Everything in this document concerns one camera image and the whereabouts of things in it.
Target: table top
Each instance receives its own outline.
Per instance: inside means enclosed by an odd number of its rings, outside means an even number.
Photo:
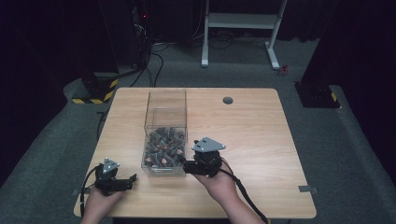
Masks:
[[[181,88],[120,88],[108,113],[89,167],[110,158],[120,164],[117,179],[137,174],[111,217],[227,217],[192,176],[151,177],[141,168],[145,119],[151,91]],[[188,140],[208,136],[227,148],[220,152],[256,206],[269,218],[316,215],[289,125],[273,89],[186,88]],[[233,103],[223,103],[224,97]],[[87,186],[94,182],[92,175]],[[79,200],[75,206],[79,216]]]

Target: open box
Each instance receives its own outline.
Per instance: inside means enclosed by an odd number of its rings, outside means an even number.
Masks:
[[[142,169],[149,176],[185,176],[186,91],[151,91],[145,122]]]

